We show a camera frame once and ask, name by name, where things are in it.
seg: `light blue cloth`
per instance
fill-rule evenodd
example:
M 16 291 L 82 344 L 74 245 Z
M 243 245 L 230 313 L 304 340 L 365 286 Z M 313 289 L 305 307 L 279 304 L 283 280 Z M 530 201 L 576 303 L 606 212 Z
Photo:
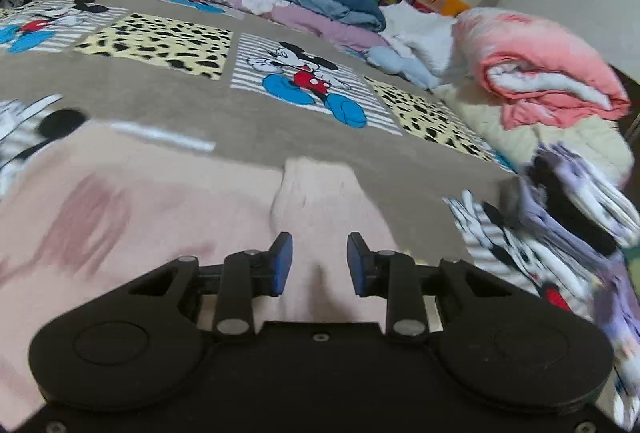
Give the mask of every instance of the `light blue cloth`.
M 438 78 L 416 58 L 402 58 L 388 47 L 374 47 L 367 52 L 367 63 L 391 76 L 401 76 L 423 90 L 438 85 Z

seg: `mickey mouse figure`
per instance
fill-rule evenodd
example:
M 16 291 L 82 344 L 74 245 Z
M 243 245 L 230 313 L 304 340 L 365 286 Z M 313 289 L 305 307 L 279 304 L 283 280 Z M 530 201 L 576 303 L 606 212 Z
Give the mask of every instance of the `mickey mouse figure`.
M 101 13 L 109 10 L 103 5 L 92 4 L 94 1 L 75 0 L 71 5 L 46 9 L 27 19 L 16 19 L 17 23 L 0 29 L 0 44 L 15 39 L 14 44 L 7 50 L 10 54 L 19 54 L 36 47 L 56 35 L 53 30 L 45 29 L 76 26 L 82 23 L 82 14 L 85 12 Z
M 271 95 L 304 106 L 316 103 L 311 93 L 341 123 L 355 128 L 367 125 L 364 110 L 357 102 L 330 91 L 332 88 L 351 90 L 348 84 L 330 73 L 338 69 L 336 64 L 307 54 L 302 48 L 286 42 L 280 42 L 280 47 L 275 52 L 267 53 L 271 58 L 249 58 L 247 62 L 259 72 L 270 73 L 262 80 L 262 86 Z M 284 75 L 286 66 L 295 70 L 293 80 Z

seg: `mickey mouse print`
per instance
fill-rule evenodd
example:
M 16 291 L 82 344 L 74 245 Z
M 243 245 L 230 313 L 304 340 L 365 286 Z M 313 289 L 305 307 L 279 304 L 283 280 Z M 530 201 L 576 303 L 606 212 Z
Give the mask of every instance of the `mickey mouse print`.
M 385 106 L 350 68 L 287 42 L 242 34 L 231 87 L 330 114 L 353 128 L 371 126 L 402 135 Z
M 110 24 L 127 12 L 94 0 L 44 0 L 0 21 L 0 48 L 9 54 L 27 50 L 61 52 L 95 29 Z

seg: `screw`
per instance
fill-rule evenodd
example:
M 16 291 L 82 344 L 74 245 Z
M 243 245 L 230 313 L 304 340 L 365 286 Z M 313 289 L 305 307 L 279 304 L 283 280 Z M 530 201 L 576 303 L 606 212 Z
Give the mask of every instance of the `screw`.
M 49 422 L 44 428 L 45 433 L 66 433 L 66 426 L 62 422 Z
M 402 319 L 394 323 L 394 331 L 401 336 L 419 336 L 426 329 L 427 327 L 424 326 L 424 323 L 420 323 L 420 321 L 415 319 Z
M 593 422 L 582 422 L 575 427 L 575 433 L 596 433 L 597 428 Z
M 239 336 L 249 329 L 249 323 L 242 319 L 229 318 L 220 321 L 216 328 L 225 336 Z

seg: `black metal plate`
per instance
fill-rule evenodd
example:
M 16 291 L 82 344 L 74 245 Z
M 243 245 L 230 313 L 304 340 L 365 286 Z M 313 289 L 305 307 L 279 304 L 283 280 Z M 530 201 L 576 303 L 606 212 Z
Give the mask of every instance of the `black metal plate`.
M 598 433 L 619 431 L 590 406 L 558 417 L 485 405 L 430 348 L 390 341 L 374 323 L 267 323 L 254 340 L 213 347 L 170 400 L 103 415 L 49 405 L 18 431 L 42 433 L 54 420 L 67 433 L 572 433 L 584 421 Z

